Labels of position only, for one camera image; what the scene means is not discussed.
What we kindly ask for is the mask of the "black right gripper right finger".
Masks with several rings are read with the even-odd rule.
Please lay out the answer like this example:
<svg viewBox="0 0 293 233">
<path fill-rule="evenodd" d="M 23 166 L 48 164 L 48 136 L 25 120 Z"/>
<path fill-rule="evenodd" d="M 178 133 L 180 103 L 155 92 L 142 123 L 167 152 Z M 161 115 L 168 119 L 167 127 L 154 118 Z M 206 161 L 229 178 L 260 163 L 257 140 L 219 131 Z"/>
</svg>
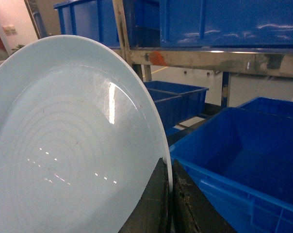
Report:
<svg viewBox="0 0 293 233">
<path fill-rule="evenodd" d="M 173 222 L 177 233 L 235 233 L 178 160 L 173 161 Z"/>
</svg>

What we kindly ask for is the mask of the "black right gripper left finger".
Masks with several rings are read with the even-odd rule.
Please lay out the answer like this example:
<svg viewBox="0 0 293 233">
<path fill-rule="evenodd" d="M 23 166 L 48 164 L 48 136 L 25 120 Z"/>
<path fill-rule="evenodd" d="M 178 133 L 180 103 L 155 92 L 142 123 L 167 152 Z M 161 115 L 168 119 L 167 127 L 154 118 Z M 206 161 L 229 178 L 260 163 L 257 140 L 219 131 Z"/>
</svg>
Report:
<svg viewBox="0 0 293 233">
<path fill-rule="evenodd" d="M 133 212 L 120 233 L 167 233 L 170 229 L 167 165 L 160 158 Z"/>
</svg>

